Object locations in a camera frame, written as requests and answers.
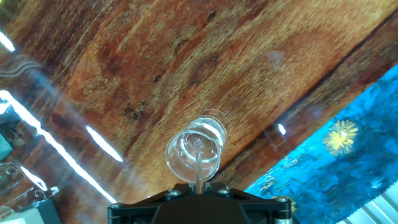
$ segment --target blue fabric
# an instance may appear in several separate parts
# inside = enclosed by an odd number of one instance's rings
[[[8,156],[12,152],[12,147],[7,142],[2,134],[0,134],[0,161]]]
[[[345,125],[348,130],[343,131],[344,136],[353,133],[352,146],[338,150],[325,146],[337,123],[355,125]],[[263,198],[290,197],[300,223],[336,223],[398,180],[397,155],[398,67],[394,67],[246,192]]]

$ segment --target wood grain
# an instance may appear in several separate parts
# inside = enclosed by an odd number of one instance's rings
[[[383,22],[311,92],[287,110],[256,141],[216,175],[238,189],[246,189],[301,142],[348,106],[398,63],[398,13]]]
[[[4,33],[16,54],[45,69],[5,79],[1,88],[125,203],[178,182],[165,147],[205,109],[231,121],[225,166],[398,7],[378,0],[18,2],[1,21]],[[88,124],[124,162],[99,149]],[[109,202],[42,137],[21,152],[13,156],[27,168],[65,186],[57,200],[64,223],[104,221],[96,214]]]

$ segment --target metal screw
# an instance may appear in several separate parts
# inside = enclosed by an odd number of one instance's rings
[[[275,200],[277,202],[287,202],[290,199],[288,197],[277,197],[277,198],[275,198]]]
[[[123,203],[120,203],[120,202],[118,202],[118,203],[113,203],[113,204],[111,204],[111,205],[109,205],[111,208],[121,208],[121,207],[123,207]]]
[[[169,190],[167,193],[168,196],[179,196],[181,194],[181,191],[179,190]]]
[[[229,194],[229,190],[228,189],[219,189],[217,192],[219,194]]]

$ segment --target clear glass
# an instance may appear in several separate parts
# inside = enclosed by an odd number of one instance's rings
[[[220,167],[221,153],[226,142],[226,128],[213,116],[201,116],[175,135],[167,145],[166,161],[170,170],[181,180],[196,179],[197,150],[201,143],[202,177],[212,178]]]

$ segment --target wooden surface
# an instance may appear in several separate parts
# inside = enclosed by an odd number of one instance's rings
[[[275,158],[292,150],[349,101],[336,104],[342,96],[332,94],[340,90],[337,83],[342,80],[331,80],[330,74],[344,65],[342,60],[347,63],[353,49],[398,7],[397,1],[378,0],[25,0],[14,5],[3,0],[2,4],[2,31],[16,46],[15,54],[29,55],[46,69],[3,79],[1,88],[26,106],[105,191],[125,203],[178,182],[165,163],[165,147],[210,108],[226,113],[231,121],[222,166],[232,163],[217,178],[233,183],[230,175],[236,175],[238,187],[251,184]],[[15,54],[2,49],[0,58]],[[369,53],[356,54],[360,58]],[[380,69],[392,65],[375,64]],[[354,73],[370,68],[356,66]],[[374,76],[372,69],[363,82],[352,79],[346,84],[347,89],[357,85],[351,100],[357,90],[382,75]],[[295,104],[303,96],[310,97],[308,103]],[[334,106],[317,108],[318,102]],[[278,149],[271,160],[262,157],[269,147],[262,150],[267,143],[261,137],[236,157],[289,108],[293,110],[286,118],[291,122],[286,124],[289,133],[296,133],[290,127],[301,121],[298,133],[311,125],[305,134],[290,147]],[[305,113],[303,118],[295,115],[306,110],[320,113],[321,121],[307,124]],[[124,162],[98,148],[85,131],[87,124]],[[64,223],[105,221],[109,201],[43,138],[14,150],[12,156],[48,185],[64,186],[56,196]],[[255,168],[260,171],[250,172]]]
[[[214,181],[246,189],[398,63],[397,11],[223,170]]]

